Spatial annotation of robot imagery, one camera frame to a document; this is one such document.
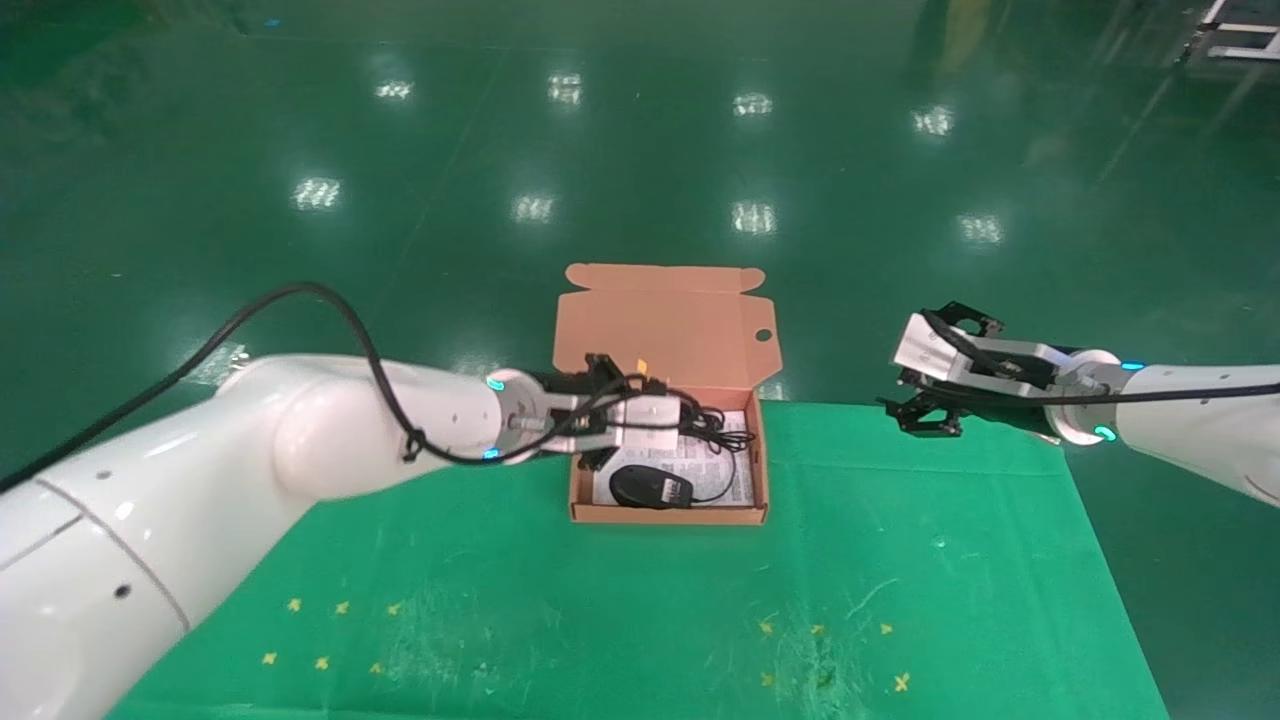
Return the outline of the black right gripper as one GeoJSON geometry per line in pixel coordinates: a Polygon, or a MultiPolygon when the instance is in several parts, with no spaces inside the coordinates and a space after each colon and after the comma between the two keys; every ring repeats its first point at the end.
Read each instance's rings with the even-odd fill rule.
{"type": "MultiPolygon", "coordinates": [[[[1005,324],[995,316],[959,301],[933,311],[933,332],[938,336],[998,337],[1005,324]]],[[[902,370],[902,383],[916,389],[906,401],[878,397],[877,404],[895,420],[899,429],[916,438],[954,438],[963,433],[964,416],[982,419],[1043,419],[1044,411],[1015,407],[1010,396],[937,380],[913,370],[902,370]]]]}

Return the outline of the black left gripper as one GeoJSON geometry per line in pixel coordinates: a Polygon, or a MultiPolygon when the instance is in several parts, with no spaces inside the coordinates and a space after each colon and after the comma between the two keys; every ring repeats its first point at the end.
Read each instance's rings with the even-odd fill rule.
{"type": "MultiPolygon", "coordinates": [[[[628,377],[607,354],[586,354],[585,372],[530,372],[529,375],[549,395],[586,398],[599,389],[626,389],[628,377]]],[[[577,455],[580,471],[599,471],[618,452],[617,447],[593,448],[577,455]]]]}

